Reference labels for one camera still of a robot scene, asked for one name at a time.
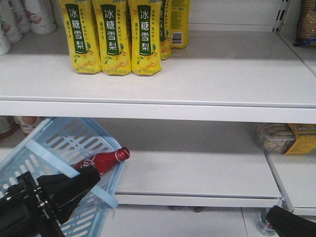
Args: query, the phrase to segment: white can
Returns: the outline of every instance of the white can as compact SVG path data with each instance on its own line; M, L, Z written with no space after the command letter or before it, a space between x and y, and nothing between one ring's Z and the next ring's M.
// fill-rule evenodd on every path
M0 14L0 26L2 25L2 17ZM4 35L3 29L0 27L0 56L8 53L11 49L11 43Z
M29 19L26 16L26 12L21 0L8 0L12 4L12 8L15 14L16 22L21 32L24 34L30 31Z
M22 39L22 33L15 20L12 7L7 0L0 0L0 14L2 16L2 29L10 43L17 43Z
M34 34L46 35L54 32L56 24L49 0L23 0L23 5Z

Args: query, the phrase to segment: metal bracket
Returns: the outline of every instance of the metal bracket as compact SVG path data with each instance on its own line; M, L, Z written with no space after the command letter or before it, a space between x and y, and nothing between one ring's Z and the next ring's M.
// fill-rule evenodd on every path
M276 21L273 26L272 32L278 32L280 27L283 24L283 20L285 19L285 14L290 5L290 0L281 0L280 8L278 10Z

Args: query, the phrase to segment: light blue shopping basket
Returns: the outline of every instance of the light blue shopping basket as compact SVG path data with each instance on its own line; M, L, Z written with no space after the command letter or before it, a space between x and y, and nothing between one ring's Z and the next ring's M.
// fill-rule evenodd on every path
M98 152L112 152L120 144L91 118L47 118L0 163L0 198L17 183L16 177L30 171L42 175L78 174L71 168ZM111 208L124 162L101 177L101 181L79 203L69 221L61 226L66 237L99 237Z

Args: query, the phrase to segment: red soda bottle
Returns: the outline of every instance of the red soda bottle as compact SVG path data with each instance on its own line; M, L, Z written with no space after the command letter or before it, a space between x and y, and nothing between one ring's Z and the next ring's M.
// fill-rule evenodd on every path
M97 168L100 175L108 172L114 165L129 158L129 150L126 147L120 148L114 152L97 153L79 163L72 165L75 169L80 169L89 165Z

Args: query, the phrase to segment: yellow drink bottle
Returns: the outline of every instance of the yellow drink bottle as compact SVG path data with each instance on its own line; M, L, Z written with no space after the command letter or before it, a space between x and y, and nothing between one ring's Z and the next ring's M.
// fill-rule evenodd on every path
M162 0L160 10L160 51L162 59L171 56L171 0Z
M161 70L161 0L128 0L132 25L132 71L151 76Z
M101 71L98 31L91 0L58 0L71 63L78 74Z
M184 48L189 42L190 0L171 0L171 47Z
M131 72L126 0L92 0L99 31L101 68L112 76Z

